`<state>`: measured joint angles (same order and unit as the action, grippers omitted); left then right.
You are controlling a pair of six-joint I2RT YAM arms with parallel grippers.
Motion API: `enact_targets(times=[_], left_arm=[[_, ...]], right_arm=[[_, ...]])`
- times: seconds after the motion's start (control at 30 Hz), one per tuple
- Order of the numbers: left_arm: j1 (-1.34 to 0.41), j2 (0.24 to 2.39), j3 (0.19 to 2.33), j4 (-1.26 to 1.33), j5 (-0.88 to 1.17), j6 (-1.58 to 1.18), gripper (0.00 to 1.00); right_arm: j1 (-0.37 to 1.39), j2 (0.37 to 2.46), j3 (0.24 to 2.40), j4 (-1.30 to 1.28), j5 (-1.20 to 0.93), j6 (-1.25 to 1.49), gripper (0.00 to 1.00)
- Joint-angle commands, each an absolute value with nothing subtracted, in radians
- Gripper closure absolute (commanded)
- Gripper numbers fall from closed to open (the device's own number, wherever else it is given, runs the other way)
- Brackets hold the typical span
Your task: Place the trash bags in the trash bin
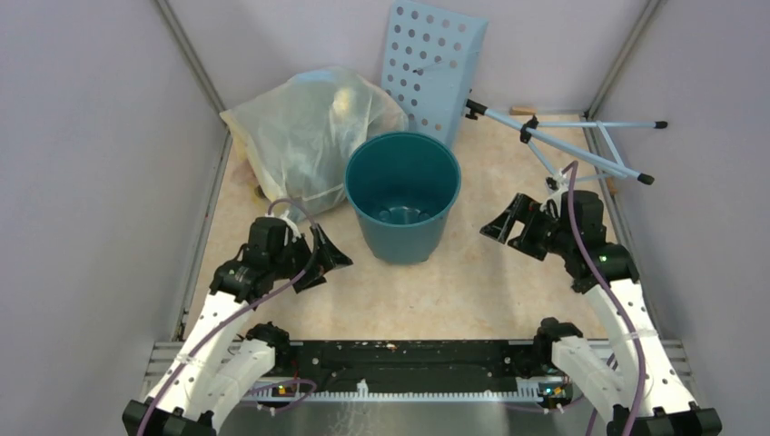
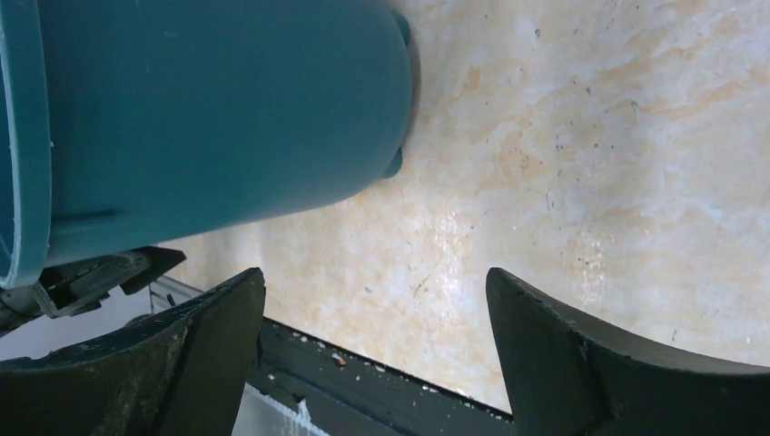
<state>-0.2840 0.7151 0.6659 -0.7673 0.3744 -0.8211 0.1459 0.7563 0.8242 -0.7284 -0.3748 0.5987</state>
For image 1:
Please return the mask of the translucent white plastic bag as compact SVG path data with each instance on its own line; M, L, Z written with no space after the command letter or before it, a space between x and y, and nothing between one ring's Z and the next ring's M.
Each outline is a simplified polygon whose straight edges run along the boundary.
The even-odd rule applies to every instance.
M386 91L342 66L296 74L220 117L241 140L266 197L296 202L287 210L294 221L342 203L353 152L374 136L409 126Z

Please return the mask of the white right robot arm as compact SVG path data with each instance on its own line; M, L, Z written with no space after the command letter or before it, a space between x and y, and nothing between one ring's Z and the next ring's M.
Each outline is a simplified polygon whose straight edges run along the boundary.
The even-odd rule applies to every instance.
M480 233L537 260L562 258L574 292L587 298L607 332L605 363L571 322L542 320L532 361L565 373L609 435L717 435L718 413L700 406L681 381L652 323L629 251L607 240L597 193L557 193L544 203L519 193Z

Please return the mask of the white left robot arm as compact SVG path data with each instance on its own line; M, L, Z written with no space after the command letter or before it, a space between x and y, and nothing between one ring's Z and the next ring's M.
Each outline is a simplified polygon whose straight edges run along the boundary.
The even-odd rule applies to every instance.
M288 334L271 323L251 328L239 350L229 350L259 305L288 288L324 284L326 273L352 264L318 224L310 230L311 242L288 219L255 219L246 243L215 270L198 320L166 373L144 399L126 405L128 434L215 435L262 376L288 370Z

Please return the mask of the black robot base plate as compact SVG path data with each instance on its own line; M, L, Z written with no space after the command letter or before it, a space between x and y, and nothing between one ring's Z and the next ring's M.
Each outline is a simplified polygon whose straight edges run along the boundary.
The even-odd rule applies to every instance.
M374 394L502 394L565 398L577 391L530 341L304 341L276 355L268 380L306 379L317 392L352 393L365 382Z

